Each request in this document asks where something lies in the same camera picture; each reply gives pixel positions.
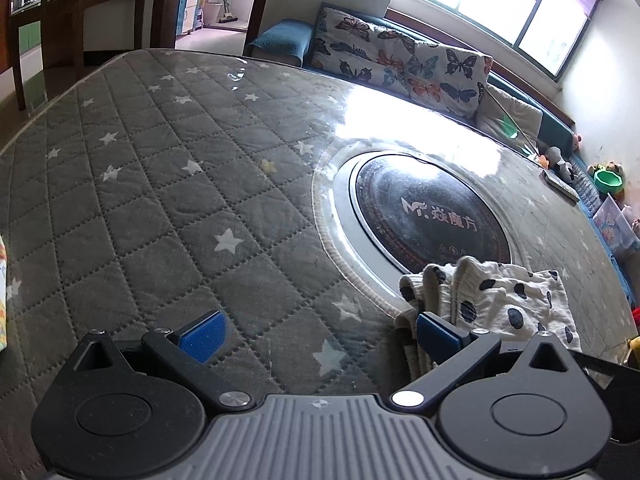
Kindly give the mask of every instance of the blue sofa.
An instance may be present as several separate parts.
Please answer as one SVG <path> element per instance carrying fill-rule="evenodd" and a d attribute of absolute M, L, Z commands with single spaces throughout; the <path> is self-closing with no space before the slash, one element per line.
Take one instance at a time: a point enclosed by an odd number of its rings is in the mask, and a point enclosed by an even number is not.
<path fill-rule="evenodd" d="M 363 14 L 361 12 L 356 12 L 351 9 L 346 9 L 327 3 L 322 3 L 322 5 L 320 6 L 320 10 L 324 9 L 325 7 L 343 10 L 344 12 L 347 12 L 352 16 L 356 16 L 364 22 L 369 22 L 375 25 L 380 25 L 382 27 L 398 30 L 414 38 L 415 40 L 436 41 L 433 38 L 428 38 L 427 36 L 415 32 L 414 30 L 410 30 L 403 27 L 402 25 L 398 25 L 397 23 L 385 20 L 383 18 L 369 16 L 368 14 Z M 321 70 L 312 67 L 310 64 L 314 44 L 314 31 L 316 30 L 315 25 L 300 22 L 299 20 L 283 20 L 279 24 L 263 32 L 260 36 L 258 36 L 258 38 L 252 41 L 250 45 L 259 47 L 264 51 L 269 52 L 270 54 L 296 56 L 301 59 L 302 67 L 306 70 L 310 70 L 313 72 L 322 72 Z M 335 73 L 331 73 L 330 75 L 333 77 L 343 78 L 339 74 Z M 535 101 L 520 89 L 509 83 L 506 79 L 501 78 L 494 72 L 491 72 L 489 74 L 488 81 L 501 90 L 508 92 L 515 98 L 520 99 L 521 101 L 524 101 L 529 105 L 541 110 L 542 124 L 540 126 L 538 139 L 541 141 L 542 145 L 545 145 L 545 147 L 557 146 L 560 149 L 562 156 L 566 160 L 569 160 L 573 153 L 574 139 L 573 132 L 564 123 L 556 118 L 555 115 L 553 115 L 549 110 L 543 107 L 539 102 Z M 385 91 L 385 89 L 382 89 L 380 87 L 374 88 L 380 91 Z"/>

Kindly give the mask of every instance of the green bowl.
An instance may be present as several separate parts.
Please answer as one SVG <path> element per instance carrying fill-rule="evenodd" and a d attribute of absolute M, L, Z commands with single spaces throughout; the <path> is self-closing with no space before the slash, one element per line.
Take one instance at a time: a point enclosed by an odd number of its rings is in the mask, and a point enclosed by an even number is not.
<path fill-rule="evenodd" d="M 598 170 L 593 175 L 593 179 L 595 180 L 596 188 L 601 193 L 615 195 L 624 186 L 622 177 L 617 173 L 613 173 L 613 171 Z"/>

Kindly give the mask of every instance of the silver screw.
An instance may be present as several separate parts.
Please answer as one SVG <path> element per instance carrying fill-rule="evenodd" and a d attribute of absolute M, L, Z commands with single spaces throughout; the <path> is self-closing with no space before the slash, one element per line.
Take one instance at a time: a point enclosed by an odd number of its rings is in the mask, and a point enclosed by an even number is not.
<path fill-rule="evenodd" d="M 251 402 L 251 397 L 244 392 L 225 392 L 218 398 L 220 404 L 231 408 L 240 408 Z"/>
<path fill-rule="evenodd" d="M 420 392 L 414 392 L 413 390 L 402 390 L 396 392 L 391 396 L 391 400 L 398 406 L 404 406 L 411 408 L 413 406 L 420 406 L 424 402 L 424 395 Z"/>

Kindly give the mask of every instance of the butterfly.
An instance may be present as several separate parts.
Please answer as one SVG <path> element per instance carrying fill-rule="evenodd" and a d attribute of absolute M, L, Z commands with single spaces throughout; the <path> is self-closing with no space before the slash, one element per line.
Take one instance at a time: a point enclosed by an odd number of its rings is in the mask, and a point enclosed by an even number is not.
<path fill-rule="evenodd" d="M 411 59 L 407 63 L 408 71 L 413 75 L 422 74 L 425 79 L 431 79 L 433 77 L 433 69 L 436 68 L 438 62 L 438 56 L 432 56 L 424 63 L 420 63 L 420 60 L 411 56 Z"/>
<path fill-rule="evenodd" d="M 427 96 L 429 99 L 433 99 L 436 102 L 440 102 L 440 88 L 434 84 L 424 85 L 421 81 L 417 79 L 409 78 L 408 83 L 412 86 L 414 92 L 419 96 Z"/>
<path fill-rule="evenodd" d="M 356 71 L 352 71 L 349 63 L 346 61 L 340 60 L 340 72 L 343 75 L 349 77 L 350 79 L 355 79 L 356 81 L 369 81 L 371 79 L 371 69 L 363 68 L 360 72 L 356 73 Z"/>
<path fill-rule="evenodd" d="M 349 34 L 361 37 L 364 41 L 369 41 L 369 25 L 357 18 L 346 16 L 338 23 L 335 28 L 348 30 Z"/>
<path fill-rule="evenodd" d="M 484 99 L 484 85 L 478 81 L 478 104 Z"/>
<path fill-rule="evenodd" d="M 407 91 L 409 91 L 409 89 L 406 86 L 406 81 L 404 80 L 404 77 L 402 77 L 393 68 L 385 68 L 385 80 L 383 81 L 382 86 L 385 88 L 388 88 L 396 81 L 398 81 Z"/>
<path fill-rule="evenodd" d="M 350 45 L 341 41 L 340 43 L 330 43 L 329 46 L 334 49 L 336 52 L 350 52 L 354 56 L 361 57 L 362 59 L 367 59 L 369 61 L 373 61 L 367 53 L 361 48 L 356 48 L 355 45 Z"/>
<path fill-rule="evenodd" d="M 415 40 L 397 30 L 383 30 L 378 34 L 380 40 L 398 40 L 402 41 L 405 49 L 409 54 L 415 54 Z"/>
<path fill-rule="evenodd" d="M 384 66 L 392 66 L 393 68 L 398 70 L 398 72 L 402 72 L 402 70 L 404 70 L 404 63 L 402 62 L 402 59 L 394 59 L 393 56 L 387 57 L 384 50 L 378 51 L 378 64 Z"/>
<path fill-rule="evenodd" d="M 491 67 L 494 65 L 494 59 L 490 56 L 483 56 L 484 57 L 484 73 L 489 75 L 489 72 L 491 72 Z"/>
<path fill-rule="evenodd" d="M 326 32 L 326 9 L 322 9 L 318 17 L 318 30 L 320 32 Z"/>
<path fill-rule="evenodd" d="M 316 52 L 320 52 L 320 54 L 325 54 L 326 56 L 331 55 L 329 49 L 326 47 L 326 43 L 322 38 L 316 38 L 314 40 L 314 50 Z"/>
<path fill-rule="evenodd" d="M 456 53 L 453 52 L 450 48 L 447 49 L 447 59 L 449 62 L 447 63 L 447 74 L 455 74 L 456 72 L 464 72 L 465 77 L 467 79 L 471 79 L 471 76 L 474 74 L 471 67 L 476 64 L 476 60 L 478 60 L 478 56 L 469 56 L 464 61 L 460 61 Z"/>
<path fill-rule="evenodd" d="M 454 101 L 462 101 L 463 103 L 468 103 L 471 101 L 472 97 L 478 95 L 478 92 L 471 88 L 460 90 L 449 83 L 440 83 L 440 88 L 442 88 Z"/>

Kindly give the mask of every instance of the doorway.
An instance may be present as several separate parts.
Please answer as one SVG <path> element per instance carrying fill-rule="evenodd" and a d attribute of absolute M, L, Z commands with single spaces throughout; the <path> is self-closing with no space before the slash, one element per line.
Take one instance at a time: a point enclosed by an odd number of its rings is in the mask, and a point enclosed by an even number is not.
<path fill-rule="evenodd" d="M 239 56 L 254 0 L 180 0 L 175 47 Z"/>

